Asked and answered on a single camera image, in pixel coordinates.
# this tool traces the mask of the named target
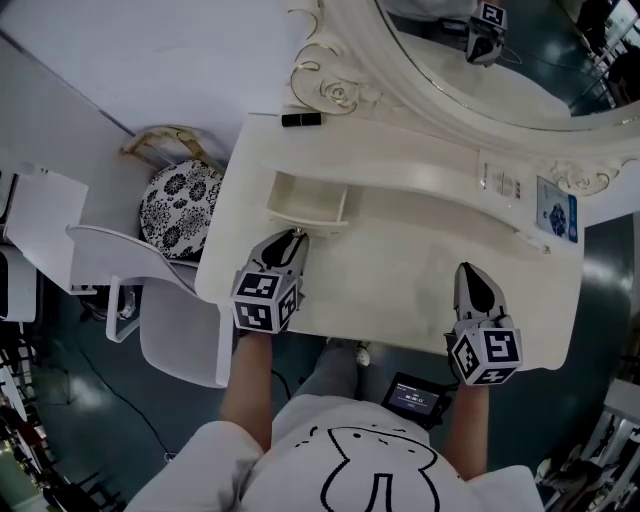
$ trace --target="white t-shirt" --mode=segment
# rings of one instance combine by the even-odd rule
[[[466,20],[478,7],[477,0],[384,0],[381,4],[393,14],[418,21]]]
[[[209,423],[127,512],[542,512],[531,472],[464,482],[427,433],[382,407],[300,396],[274,421],[266,454],[233,423]]]

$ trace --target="black and white floral cushion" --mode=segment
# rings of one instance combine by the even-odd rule
[[[156,174],[140,204],[147,242],[167,258],[186,258],[204,247],[222,176],[200,160]]]

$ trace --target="cartoon print on shirt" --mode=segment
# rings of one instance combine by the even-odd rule
[[[416,501],[420,510],[439,512],[440,499],[426,470],[438,460],[428,446],[398,433],[362,427],[338,427],[327,431],[331,442],[343,458],[322,486],[320,500],[329,512],[363,510],[393,512],[394,496],[422,494]],[[390,471],[388,459],[380,450],[393,450],[394,459],[402,457],[404,471]],[[357,506],[344,496],[357,499]]]

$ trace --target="gray pants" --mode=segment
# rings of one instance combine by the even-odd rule
[[[380,367],[359,367],[356,361],[358,342],[331,340],[318,358],[315,370],[300,386],[300,395],[341,396],[365,402],[382,403],[390,382]]]

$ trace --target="white chair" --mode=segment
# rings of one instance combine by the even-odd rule
[[[155,247],[108,229],[69,226],[66,231],[79,251],[112,275],[107,338],[120,343],[139,327],[142,353],[152,366],[201,386],[227,386],[233,314],[230,307],[198,298],[197,264],[169,262]],[[145,278],[140,314],[116,332],[120,284],[134,278]]]

